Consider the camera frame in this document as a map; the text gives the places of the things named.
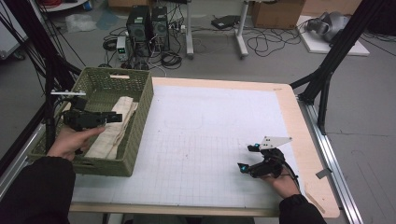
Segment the cardboard box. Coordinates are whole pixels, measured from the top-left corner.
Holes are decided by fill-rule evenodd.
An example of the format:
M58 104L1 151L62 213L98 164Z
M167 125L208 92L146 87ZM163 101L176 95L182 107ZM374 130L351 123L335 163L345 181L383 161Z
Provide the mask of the cardboard box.
M305 0L281 0L274 4L255 3L252 20L255 27L294 29Z
M151 0L108 0L110 7L151 6Z
M318 17L326 11L353 15L360 3L361 0L306 0L302 15Z

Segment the human hand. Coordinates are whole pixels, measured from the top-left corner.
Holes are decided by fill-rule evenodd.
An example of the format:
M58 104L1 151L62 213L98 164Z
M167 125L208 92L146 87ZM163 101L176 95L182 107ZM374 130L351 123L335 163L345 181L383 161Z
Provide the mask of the human hand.
M105 130L105 127L92 128L82 132L76 132L70 127L64 126L55 139L52 147L49 149L47 156L62 157L69 161L75 158L75 151L81 149L86 151L90 148L90 137L98 135Z
M260 179L268 182L274 188L277 194L279 194L279 196L283 199L289 198L294 194L301 194L296 186L296 183L291 178L287 169L284 167L278 178L274 178L271 175L263 175L260 177Z

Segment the basket handle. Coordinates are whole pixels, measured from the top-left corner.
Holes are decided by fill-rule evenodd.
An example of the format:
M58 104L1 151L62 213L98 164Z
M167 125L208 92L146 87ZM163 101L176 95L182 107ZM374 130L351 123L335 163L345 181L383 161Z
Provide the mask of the basket handle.
M88 161L79 161L79 162L73 162L73 166L75 167L80 167L80 168L91 168L91 169L97 169L96 166Z
M129 79L129 76L124 76L124 75L110 75L111 78L120 78L120 79Z

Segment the desktop computer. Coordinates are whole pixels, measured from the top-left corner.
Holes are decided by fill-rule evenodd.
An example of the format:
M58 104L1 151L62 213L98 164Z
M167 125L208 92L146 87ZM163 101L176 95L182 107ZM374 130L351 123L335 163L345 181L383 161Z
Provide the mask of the desktop computer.
M132 6L126 28L134 55L139 57L150 56L153 34L149 6Z
M151 13L155 49L160 51L168 51L170 49L167 14L166 7L155 7Z

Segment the white device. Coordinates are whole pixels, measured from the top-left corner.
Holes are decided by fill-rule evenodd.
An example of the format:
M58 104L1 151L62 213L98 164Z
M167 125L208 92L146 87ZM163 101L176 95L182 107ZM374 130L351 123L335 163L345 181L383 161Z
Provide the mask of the white device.
M262 139L262 143L260 144L259 149L272 149L274 147L280 147L290 141L291 137L265 136L264 139Z
M117 53L119 54L120 61L128 61L129 50L127 48L126 36L117 37Z

